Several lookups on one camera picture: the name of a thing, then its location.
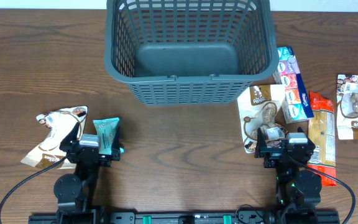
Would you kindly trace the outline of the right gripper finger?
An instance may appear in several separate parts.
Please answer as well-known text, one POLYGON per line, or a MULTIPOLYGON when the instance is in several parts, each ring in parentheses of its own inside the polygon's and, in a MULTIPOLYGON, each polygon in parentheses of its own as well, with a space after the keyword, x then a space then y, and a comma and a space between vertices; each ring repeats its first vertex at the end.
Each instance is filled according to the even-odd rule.
POLYGON ((298 129, 297 129, 296 141, 297 142, 308 142, 308 137, 301 127, 298 127, 298 129))
POLYGON ((257 129, 257 145, 255 148, 255 155, 256 156, 264 156, 267 152, 267 144, 262 133, 261 128, 257 129))

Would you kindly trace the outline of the tissue pack bundle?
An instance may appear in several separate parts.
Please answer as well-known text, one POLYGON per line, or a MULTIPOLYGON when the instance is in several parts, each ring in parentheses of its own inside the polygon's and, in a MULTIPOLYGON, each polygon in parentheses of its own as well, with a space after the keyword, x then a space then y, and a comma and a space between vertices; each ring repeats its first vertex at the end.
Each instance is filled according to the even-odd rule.
POLYGON ((278 47, 277 51, 278 66, 273 77, 277 84, 282 84, 285 88, 285 122, 291 124, 308 121, 314 114, 293 48, 278 47))

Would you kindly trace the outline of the orange spaghetti package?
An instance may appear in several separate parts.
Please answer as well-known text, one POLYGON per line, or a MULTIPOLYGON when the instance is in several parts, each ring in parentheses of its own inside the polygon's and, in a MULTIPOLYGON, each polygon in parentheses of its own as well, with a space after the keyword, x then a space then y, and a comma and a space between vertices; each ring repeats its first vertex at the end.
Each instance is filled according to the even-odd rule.
POLYGON ((308 121, 308 137, 316 147, 308 167, 336 177, 334 103, 312 91, 309 96, 314 117, 308 121))

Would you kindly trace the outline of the teal snack bag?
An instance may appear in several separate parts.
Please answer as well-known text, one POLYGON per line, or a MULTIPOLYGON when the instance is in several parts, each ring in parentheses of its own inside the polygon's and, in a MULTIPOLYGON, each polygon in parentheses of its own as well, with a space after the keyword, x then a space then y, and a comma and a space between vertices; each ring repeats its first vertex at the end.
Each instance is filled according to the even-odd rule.
POLYGON ((118 133, 120 118, 108 118, 108 119, 99 119, 94 120, 93 124, 96 129, 96 133, 99 138, 99 153, 100 154, 110 154, 112 153, 112 143, 114 135, 118 133))

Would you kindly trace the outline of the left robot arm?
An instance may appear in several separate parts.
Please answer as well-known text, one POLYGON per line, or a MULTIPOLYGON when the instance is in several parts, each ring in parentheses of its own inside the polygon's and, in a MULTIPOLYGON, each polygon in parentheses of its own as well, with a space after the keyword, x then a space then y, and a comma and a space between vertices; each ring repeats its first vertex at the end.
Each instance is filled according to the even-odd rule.
POLYGON ((61 176, 54 185, 54 194, 58 199, 58 223, 109 223, 110 218, 104 206, 92 204, 96 190, 99 168, 110 167, 112 161, 121 158, 119 127, 111 141, 111 152, 100 152, 101 143, 96 135, 82 135, 77 138, 80 123, 63 138, 60 150, 66 153, 66 159, 75 164, 72 174, 61 176))

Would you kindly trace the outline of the cookie pouch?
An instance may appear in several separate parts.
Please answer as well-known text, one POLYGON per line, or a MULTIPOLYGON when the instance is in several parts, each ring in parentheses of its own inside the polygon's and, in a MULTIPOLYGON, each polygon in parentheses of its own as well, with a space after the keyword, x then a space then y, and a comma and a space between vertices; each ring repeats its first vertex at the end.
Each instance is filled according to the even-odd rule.
POLYGON ((79 123, 80 127, 77 140, 83 135, 83 129, 88 115, 87 106, 75 106, 62 108, 56 111, 39 114, 36 120, 50 129, 47 137, 33 148, 22 160, 21 163, 38 169, 47 168, 61 160, 66 153, 60 150, 61 141, 79 123))
POLYGON ((285 99, 282 84, 250 86, 237 99, 245 152, 253 153, 257 131, 261 130, 268 147, 278 147, 287 130, 275 121, 285 99))
POLYGON ((338 138, 358 139, 358 75, 338 75, 336 93, 338 138))

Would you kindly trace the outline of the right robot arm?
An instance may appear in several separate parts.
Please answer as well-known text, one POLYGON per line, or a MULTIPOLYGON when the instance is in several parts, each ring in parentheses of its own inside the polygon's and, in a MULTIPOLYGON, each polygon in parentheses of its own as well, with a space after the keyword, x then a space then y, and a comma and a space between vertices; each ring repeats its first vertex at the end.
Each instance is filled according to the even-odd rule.
POLYGON ((315 144, 301 128, 288 133, 278 147, 269 147, 261 129, 257 130, 254 157, 265 168, 276 171, 277 207, 264 213, 264 223, 317 223, 315 206, 320 203, 321 176, 307 169, 315 144))

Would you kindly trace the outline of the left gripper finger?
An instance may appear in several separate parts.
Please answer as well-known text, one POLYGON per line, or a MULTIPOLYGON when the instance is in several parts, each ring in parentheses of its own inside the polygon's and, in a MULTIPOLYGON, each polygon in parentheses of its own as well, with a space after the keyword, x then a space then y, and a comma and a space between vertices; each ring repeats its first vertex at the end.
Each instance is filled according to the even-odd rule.
POLYGON ((111 151, 112 152, 124 152, 124 146, 120 143, 120 126, 114 128, 111 151))
POLYGON ((73 149, 74 145, 78 142, 77 135, 80 128, 80 124, 76 123, 73 129, 62 139, 59 149, 63 152, 69 152, 73 149))

